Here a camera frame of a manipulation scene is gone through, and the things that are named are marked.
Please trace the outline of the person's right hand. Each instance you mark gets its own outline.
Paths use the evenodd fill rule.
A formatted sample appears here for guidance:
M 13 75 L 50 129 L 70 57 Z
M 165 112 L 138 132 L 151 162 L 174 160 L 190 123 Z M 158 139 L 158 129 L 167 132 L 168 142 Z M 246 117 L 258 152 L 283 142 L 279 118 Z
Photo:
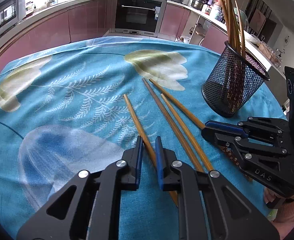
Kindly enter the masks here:
M 282 198 L 271 189 L 264 188 L 264 201 L 266 204 L 274 202 L 277 197 L 284 201 L 278 208 L 272 224 L 278 230 L 280 239 L 285 239 L 294 228 L 294 194 L 290 198 Z

